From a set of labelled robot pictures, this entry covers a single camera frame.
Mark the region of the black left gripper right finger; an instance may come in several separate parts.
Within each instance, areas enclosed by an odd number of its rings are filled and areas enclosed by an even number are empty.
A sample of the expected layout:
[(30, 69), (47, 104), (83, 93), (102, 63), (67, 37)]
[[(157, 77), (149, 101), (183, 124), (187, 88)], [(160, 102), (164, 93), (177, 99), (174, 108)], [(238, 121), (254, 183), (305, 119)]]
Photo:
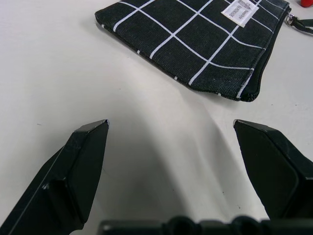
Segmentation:
[(233, 127), (249, 180), (269, 218), (312, 218), (312, 161), (274, 128), (239, 119)]

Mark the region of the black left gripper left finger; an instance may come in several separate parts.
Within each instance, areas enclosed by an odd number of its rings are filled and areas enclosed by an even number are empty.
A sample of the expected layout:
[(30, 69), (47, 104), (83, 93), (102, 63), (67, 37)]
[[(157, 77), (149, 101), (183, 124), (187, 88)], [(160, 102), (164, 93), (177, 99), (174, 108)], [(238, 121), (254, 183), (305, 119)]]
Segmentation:
[(2, 235), (69, 235), (83, 229), (103, 165), (108, 120), (81, 126), (38, 171), (0, 227)]

